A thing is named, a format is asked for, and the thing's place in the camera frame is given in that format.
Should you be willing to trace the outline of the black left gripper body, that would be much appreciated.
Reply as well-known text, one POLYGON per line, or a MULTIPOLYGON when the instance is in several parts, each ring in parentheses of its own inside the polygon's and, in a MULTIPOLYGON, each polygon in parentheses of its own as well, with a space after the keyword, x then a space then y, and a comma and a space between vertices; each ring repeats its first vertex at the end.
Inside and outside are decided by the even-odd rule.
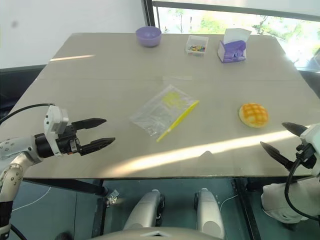
POLYGON ((62 154, 79 153, 81 156, 83 155, 80 141, 76 135, 77 130, 80 129, 82 129, 80 122, 72 122, 71 125, 66 126, 63 133, 58 134, 56 143, 62 154))

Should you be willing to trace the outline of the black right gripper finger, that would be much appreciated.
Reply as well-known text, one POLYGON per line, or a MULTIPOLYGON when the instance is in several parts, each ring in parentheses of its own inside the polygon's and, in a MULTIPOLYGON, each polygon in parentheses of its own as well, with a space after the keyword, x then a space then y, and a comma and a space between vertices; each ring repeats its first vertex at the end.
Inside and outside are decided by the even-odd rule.
POLYGON ((282 154, 280 154, 280 151, 276 149, 275 147, 271 146, 268 143, 260 142, 260 145, 263 147, 263 149, 267 152, 267 154, 272 157, 274 160, 276 160, 278 163, 283 165, 288 171, 290 171, 294 165, 294 162, 284 157, 282 154))
POLYGON ((301 124, 296 124, 292 122, 283 122, 282 126, 288 130, 290 133, 294 134, 295 136, 300 137, 303 132, 305 132, 308 128, 301 124))

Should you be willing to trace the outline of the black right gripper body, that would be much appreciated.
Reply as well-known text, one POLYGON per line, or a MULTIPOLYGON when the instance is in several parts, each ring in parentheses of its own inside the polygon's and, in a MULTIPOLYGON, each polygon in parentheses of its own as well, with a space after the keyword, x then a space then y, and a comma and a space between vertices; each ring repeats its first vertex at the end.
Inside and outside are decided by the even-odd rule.
POLYGON ((291 170, 297 169, 299 165, 302 165, 306 169, 312 169, 316 165, 317 158, 315 156, 316 150, 311 143, 301 143, 296 147, 295 157, 291 170))

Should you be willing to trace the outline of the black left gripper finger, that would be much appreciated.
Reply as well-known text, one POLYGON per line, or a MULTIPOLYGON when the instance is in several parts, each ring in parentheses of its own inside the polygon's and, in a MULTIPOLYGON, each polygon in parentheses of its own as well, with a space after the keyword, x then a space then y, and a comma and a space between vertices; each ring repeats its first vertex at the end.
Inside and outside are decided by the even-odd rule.
POLYGON ((79 120, 71 123, 71 126, 74 131, 82 130, 82 129, 91 129, 95 128, 101 124, 106 123, 107 120, 103 118, 88 118, 84 120, 79 120))
POLYGON ((91 141, 90 143, 86 145, 80 145, 79 146, 79 154, 81 156, 91 154, 93 152, 99 151, 110 144, 112 144, 116 140, 115 137, 108 137, 108 138, 100 138, 94 141, 91 141))

